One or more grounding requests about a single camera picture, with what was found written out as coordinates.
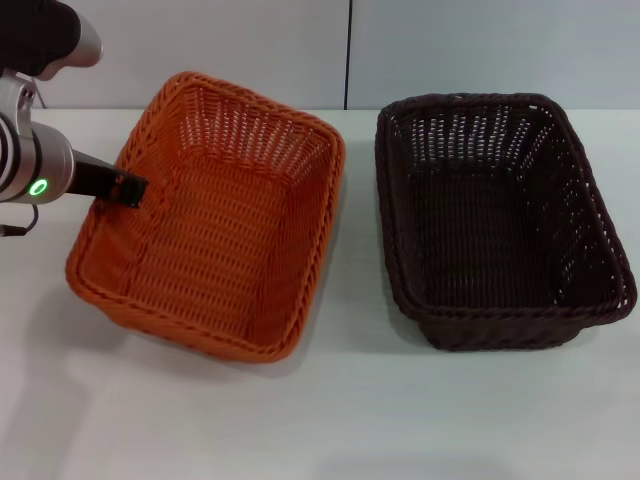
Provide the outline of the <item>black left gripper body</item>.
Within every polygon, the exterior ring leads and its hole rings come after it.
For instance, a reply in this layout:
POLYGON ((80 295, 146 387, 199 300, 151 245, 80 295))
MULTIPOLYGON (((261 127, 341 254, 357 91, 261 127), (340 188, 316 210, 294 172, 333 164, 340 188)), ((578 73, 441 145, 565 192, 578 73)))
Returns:
POLYGON ((74 150, 72 193, 103 200, 118 201, 122 172, 107 162, 74 150))

